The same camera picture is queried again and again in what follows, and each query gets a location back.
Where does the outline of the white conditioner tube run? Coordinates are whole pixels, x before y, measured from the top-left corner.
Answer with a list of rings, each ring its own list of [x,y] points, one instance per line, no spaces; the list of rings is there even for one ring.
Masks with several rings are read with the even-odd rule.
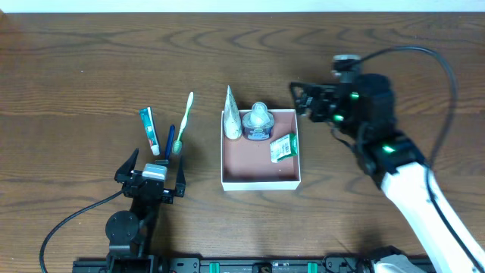
[[[239,109],[236,105],[232,89],[227,86],[227,96],[224,105],[223,116],[224,134],[230,140],[237,140],[242,136],[242,122],[239,115]]]

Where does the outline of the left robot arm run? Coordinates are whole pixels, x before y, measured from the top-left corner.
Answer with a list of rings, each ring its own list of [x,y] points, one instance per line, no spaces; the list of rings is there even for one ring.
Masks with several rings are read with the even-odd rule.
[[[173,189],[164,185],[169,161],[146,164],[135,169],[139,150],[116,170],[114,180],[121,184],[121,193],[132,199],[131,207],[114,213],[105,225],[109,239],[107,272],[164,272],[164,260],[149,252],[152,235],[162,204],[171,204],[184,197],[186,178],[183,160],[177,162],[177,176]]]

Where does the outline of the green toothpaste tube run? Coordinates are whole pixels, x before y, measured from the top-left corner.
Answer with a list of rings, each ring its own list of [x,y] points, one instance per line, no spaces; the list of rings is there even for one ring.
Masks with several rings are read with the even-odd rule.
[[[147,107],[139,110],[139,115],[141,117],[152,154],[158,156],[161,153],[161,149],[155,129],[155,122],[153,120],[152,108]]]

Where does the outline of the green soap packet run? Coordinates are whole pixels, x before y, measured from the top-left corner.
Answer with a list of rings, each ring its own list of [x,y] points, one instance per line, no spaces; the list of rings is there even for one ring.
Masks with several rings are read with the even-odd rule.
[[[289,133],[271,142],[270,154],[273,163],[298,155],[298,137],[296,134]]]

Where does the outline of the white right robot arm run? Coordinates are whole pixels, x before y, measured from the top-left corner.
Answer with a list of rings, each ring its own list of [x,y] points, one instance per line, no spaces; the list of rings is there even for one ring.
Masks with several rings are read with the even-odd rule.
[[[484,250],[439,188],[430,161],[397,127],[395,96],[383,75],[334,84],[292,82],[296,111],[351,137],[360,169],[405,217],[438,272],[482,272]]]

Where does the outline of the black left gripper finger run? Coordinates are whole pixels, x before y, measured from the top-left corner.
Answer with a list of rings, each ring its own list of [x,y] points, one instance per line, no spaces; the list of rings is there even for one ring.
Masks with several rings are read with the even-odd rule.
[[[118,183],[124,183],[132,177],[132,171],[136,166],[139,149],[134,149],[132,155],[116,170],[114,180]]]
[[[177,177],[175,182],[175,196],[184,197],[186,189],[186,178],[183,170],[183,157],[180,157],[177,169]]]

